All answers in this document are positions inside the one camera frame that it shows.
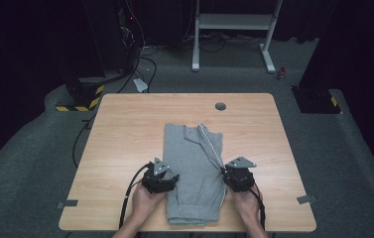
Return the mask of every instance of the table top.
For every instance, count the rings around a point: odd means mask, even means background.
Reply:
[[[225,110],[217,110],[222,102]],[[62,230],[117,230],[125,191],[134,174],[155,157],[163,158],[167,123],[204,124],[223,134],[222,160],[243,156],[264,197],[267,231],[315,230],[306,195],[276,103],[268,93],[106,94],[76,172]],[[131,198],[127,215],[131,214]],[[141,231],[245,231],[230,192],[218,222],[205,226],[173,226],[166,219],[166,199]]]

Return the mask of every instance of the gray carpet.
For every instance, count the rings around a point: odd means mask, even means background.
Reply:
[[[374,237],[374,158],[352,119],[339,90],[331,93],[343,110],[339,115],[302,114],[291,86],[299,84],[316,42],[273,42],[270,53],[287,78],[267,73],[258,46],[229,42],[221,51],[201,51],[200,72],[192,72],[191,50],[160,48],[149,56],[158,66],[151,84],[155,92],[269,92],[273,94],[304,186],[315,195],[317,223],[312,233],[277,233],[276,237]],[[220,45],[203,44],[207,50]],[[156,49],[147,49],[143,55]],[[142,59],[139,71],[147,81],[153,65]],[[115,93],[119,80],[105,85]],[[129,81],[123,93],[138,93]],[[76,168],[74,140],[94,112],[58,112],[63,86],[45,100],[46,111],[22,128],[0,151],[0,237],[64,237],[58,227],[59,201],[68,195]],[[88,131],[81,134],[79,160]],[[110,237],[112,232],[74,232],[70,237]]]

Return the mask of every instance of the white desk frame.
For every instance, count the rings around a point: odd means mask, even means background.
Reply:
[[[200,29],[231,29],[231,30],[265,30],[266,41],[260,44],[260,50],[264,58],[267,70],[276,72],[271,60],[268,48],[270,46],[273,32],[279,18],[280,8],[283,0],[277,0],[272,15],[246,15],[246,14],[200,14],[199,0],[196,0],[195,32],[192,53],[192,71],[199,71],[199,30]]]

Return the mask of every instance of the folded clothing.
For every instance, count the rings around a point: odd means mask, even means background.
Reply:
[[[218,220],[226,193],[220,168],[222,134],[197,127],[167,124],[164,161],[180,179],[168,192],[170,224],[205,225]]]

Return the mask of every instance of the white shelf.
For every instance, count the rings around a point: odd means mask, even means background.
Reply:
[[[272,15],[200,14],[200,29],[269,30]]]

